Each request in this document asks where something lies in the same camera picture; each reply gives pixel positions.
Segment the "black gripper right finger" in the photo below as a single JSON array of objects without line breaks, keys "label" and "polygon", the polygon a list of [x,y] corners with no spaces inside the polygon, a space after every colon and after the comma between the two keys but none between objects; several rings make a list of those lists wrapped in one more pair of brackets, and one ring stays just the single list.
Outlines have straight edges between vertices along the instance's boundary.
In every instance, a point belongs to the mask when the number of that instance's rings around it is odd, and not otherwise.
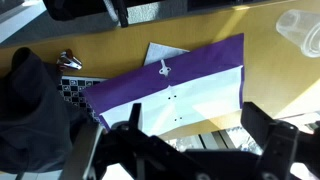
[{"label": "black gripper right finger", "polygon": [[255,103],[244,102],[241,125],[261,148],[261,153],[264,153],[277,122]]}]

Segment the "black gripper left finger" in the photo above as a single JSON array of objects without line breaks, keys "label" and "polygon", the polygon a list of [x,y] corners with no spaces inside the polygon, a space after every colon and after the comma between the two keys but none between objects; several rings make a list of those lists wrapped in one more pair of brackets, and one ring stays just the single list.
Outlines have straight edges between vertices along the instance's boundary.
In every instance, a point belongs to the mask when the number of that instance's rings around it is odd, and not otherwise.
[{"label": "black gripper left finger", "polygon": [[142,109],[142,104],[141,103],[134,103],[132,106],[131,114],[129,117],[129,124],[140,130],[142,125],[141,125],[141,109]]}]

